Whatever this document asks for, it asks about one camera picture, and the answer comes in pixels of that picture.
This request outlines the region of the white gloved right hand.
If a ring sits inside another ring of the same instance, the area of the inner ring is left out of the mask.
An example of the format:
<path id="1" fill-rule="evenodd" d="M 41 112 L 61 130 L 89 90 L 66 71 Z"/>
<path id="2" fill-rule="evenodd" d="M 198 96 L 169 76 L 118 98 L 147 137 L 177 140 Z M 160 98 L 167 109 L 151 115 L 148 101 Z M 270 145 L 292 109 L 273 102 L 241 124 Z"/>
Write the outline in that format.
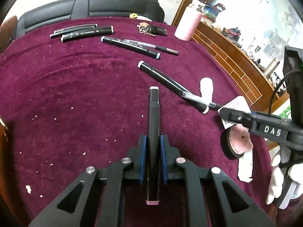
<path id="1" fill-rule="evenodd" d="M 275 199 L 281 198 L 282 203 L 278 204 L 279 209 L 286 209 L 291 199 L 299 198 L 302 195 L 302 163 L 295 163 L 289 169 L 282 168 L 283 163 L 289 162 L 291 157 L 291 150 L 287 147 L 280 147 L 279 151 L 273 156 L 271 160 L 272 174 L 266 197 L 266 204 L 270 205 Z M 281 197 L 283 189 L 285 188 L 284 181 L 286 175 L 291 179 L 291 191 L 287 195 Z"/>

